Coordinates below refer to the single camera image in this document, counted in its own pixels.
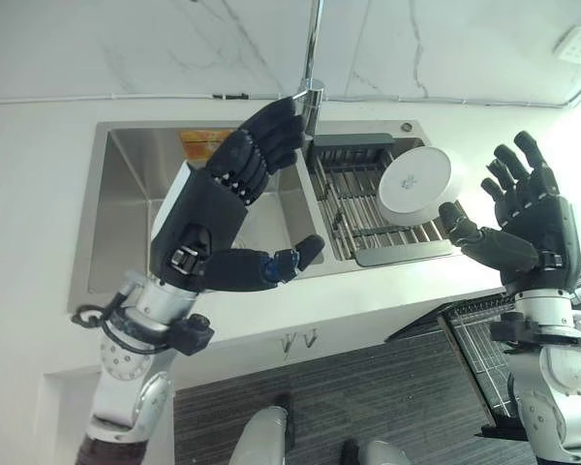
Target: gray carpet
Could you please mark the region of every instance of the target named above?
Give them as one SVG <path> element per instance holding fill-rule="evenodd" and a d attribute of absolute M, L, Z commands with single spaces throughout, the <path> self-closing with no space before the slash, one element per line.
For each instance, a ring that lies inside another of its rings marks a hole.
<path fill-rule="evenodd" d="M 389 441 L 415 465 L 535 464 L 527 443 L 474 437 L 485 416 L 441 332 L 181 390 L 176 464 L 227 464 L 250 416 L 284 391 L 289 465 L 335 465 L 349 437 Z"/>

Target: white bowl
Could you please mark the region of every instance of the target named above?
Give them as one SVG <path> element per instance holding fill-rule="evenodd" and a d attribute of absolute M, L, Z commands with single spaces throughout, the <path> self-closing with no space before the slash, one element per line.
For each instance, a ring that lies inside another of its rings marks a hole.
<path fill-rule="evenodd" d="M 439 216 L 439 205 L 460 194 L 460 166 L 437 147 L 403 153 L 385 170 L 379 183 L 379 212 L 389 223 L 416 226 Z"/>

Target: metal dish rack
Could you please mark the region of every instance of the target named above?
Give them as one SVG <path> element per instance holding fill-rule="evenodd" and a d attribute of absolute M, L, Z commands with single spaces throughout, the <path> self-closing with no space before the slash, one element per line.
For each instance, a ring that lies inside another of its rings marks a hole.
<path fill-rule="evenodd" d="M 447 319 L 446 333 L 449 332 L 456 342 L 455 352 L 472 371 L 488 408 L 493 413 L 510 418 L 516 417 L 516 408 L 508 393 L 510 371 L 505 359 L 505 347 L 491 340 L 489 326 L 491 322 L 498 321 L 502 313 L 513 309 L 511 298 L 498 296 L 465 302 L 443 315 Z"/>
<path fill-rule="evenodd" d="M 447 304 L 436 310 L 438 321 L 454 354 L 472 383 L 489 420 L 482 435 L 518 441 L 527 434 L 518 418 L 514 387 L 504 350 L 491 340 L 490 324 L 514 309 L 514 298 L 504 294 Z"/>
<path fill-rule="evenodd" d="M 387 134 L 315 138 L 308 167 L 338 260 L 357 259 L 358 252 L 368 249 L 444 240 L 439 218 L 400 227 L 389 224 L 379 213 L 377 194 L 385 169 L 402 153 L 420 145 L 421 139 L 394 140 Z"/>

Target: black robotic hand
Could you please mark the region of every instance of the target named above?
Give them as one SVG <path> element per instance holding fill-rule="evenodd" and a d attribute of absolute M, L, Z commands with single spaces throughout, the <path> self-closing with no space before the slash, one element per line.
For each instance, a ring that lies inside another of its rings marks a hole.
<path fill-rule="evenodd" d="M 495 202 L 501 231 L 477 228 L 454 203 L 439 212 L 452 244 L 497 269 L 510 294 L 531 289 L 572 292 L 581 272 L 581 252 L 572 209 L 560 195 L 552 170 L 535 140 L 519 133 L 514 143 L 532 168 L 528 173 L 505 145 L 495 149 L 488 170 L 497 178 L 481 186 Z"/>
<path fill-rule="evenodd" d="M 303 120 L 291 97 L 267 105 L 239 126 L 209 159 L 205 169 L 246 205 L 262 194 L 269 175 L 294 165 L 303 143 Z"/>
<path fill-rule="evenodd" d="M 302 118 L 294 114 L 292 98 L 286 98 L 239 126 L 204 168 L 184 167 L 189 175 L 185 181 L 177 177 L 184 184 L 177 186 L 180 193 L 151 242 L 151 272 L 193 292 L 249 292 L 275 288 L 304 270 L 324 245 L 317 235 L 273 257 L 231 249 L 248 213 L 246 205 L 259 198 L 271 174 L 296 162 L 295 149 L 302 142 Z"/>

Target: cabinet handle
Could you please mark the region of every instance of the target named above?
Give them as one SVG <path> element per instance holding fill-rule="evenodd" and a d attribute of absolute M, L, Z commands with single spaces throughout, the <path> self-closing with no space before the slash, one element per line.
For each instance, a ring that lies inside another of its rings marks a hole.
<path fill-rule="evenodd" d="M 317 334 L 316 328 L 312 329 L 312 336 L 310 337 L 310 339 L 308 339 L 308 334 L 303 335 L 303 341 L 306 343 L 306 347 L 308 349 L 310 349 L 312 346 L 314 346 L 314 343 L 317 342 L 318 338 L 319 338 L 319 335 Z"/>
<path fill-rule="evenodd" d="M 282 343 L 282 352 L 284 352 L 286 357 L 289 356 L 289 352 L 291 351 L 292 343 L 294 342 L 295 337 L 297 337 L 296 332 L 294 332 L 292 335 L 287 333 L 284 339 L 280 339 L 280 342 Z"/>

